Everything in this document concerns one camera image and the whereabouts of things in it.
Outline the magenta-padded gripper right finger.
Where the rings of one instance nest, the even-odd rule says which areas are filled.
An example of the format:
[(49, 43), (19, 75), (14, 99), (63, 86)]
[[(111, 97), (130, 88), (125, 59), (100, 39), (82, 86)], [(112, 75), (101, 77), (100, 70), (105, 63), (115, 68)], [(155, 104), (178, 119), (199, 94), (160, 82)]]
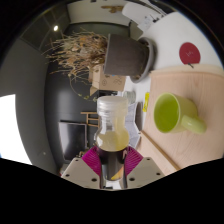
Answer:
[(132, 147), (127, 149), (124, 174), (127, 189), (140, 188), (164, 177), (163, 172), (151, 157), (143, 157)]

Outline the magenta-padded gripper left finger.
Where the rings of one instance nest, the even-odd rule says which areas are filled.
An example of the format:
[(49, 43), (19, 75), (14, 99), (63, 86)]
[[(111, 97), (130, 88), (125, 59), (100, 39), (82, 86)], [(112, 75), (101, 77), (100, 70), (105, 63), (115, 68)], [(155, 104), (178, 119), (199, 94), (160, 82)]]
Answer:
[(62, 178), (84, 188), (101, 187), (101, 162), (97, 147), (88, 150), (81, 158), (74, 158), (62, 174)]

